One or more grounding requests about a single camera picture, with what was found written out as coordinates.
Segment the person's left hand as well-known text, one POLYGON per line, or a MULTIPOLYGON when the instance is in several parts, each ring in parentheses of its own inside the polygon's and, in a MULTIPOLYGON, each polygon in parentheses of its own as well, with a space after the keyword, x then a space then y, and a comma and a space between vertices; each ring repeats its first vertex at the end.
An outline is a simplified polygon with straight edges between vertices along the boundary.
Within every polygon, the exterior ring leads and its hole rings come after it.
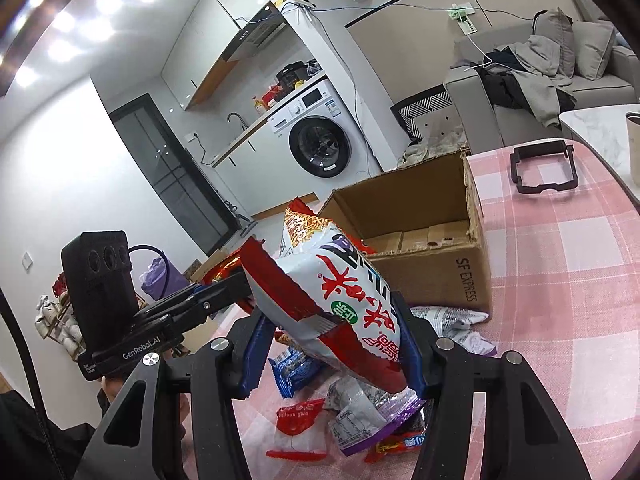
POLYGON ((108 403, 113 403, 115 401, 123 384, 124 381, 119 377, 101 378, 101 389, 105 393, 108 403))

